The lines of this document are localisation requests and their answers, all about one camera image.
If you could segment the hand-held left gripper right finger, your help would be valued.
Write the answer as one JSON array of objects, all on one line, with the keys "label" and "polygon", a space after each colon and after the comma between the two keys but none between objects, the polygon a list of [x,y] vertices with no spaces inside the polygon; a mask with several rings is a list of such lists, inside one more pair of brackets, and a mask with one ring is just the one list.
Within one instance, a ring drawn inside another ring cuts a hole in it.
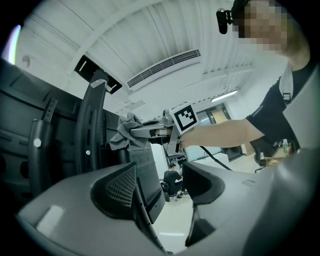
[{"label": "hand-held left gripper right finger", "polygon": [[318,152],[302,149],[259,173],[186,162],[193,202],[188,256],[318,252]]}]

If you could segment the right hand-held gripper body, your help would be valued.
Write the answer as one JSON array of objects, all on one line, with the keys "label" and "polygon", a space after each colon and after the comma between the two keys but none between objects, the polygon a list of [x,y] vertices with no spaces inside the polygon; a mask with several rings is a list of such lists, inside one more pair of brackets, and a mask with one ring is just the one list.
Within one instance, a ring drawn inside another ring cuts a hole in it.
[{"label": "right hand-held gripper body", "polygon": [[181,150],[183,134],[198,125],[198,117],[192,103],[184,101],[163,110],[161,123],[162,127],[156,129],[148,141],[163,146],[167,153],[178,153]]}]

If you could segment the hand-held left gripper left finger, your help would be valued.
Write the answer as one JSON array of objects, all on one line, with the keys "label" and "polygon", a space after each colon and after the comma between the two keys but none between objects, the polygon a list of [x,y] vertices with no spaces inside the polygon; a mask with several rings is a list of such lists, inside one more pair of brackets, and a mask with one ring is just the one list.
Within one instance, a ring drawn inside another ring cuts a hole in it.
[{"label": "hand-held left gripper left finger", "polygon": [[63,179],[16,219],[53,256],[167,254],[146,214],[134,162]]}]

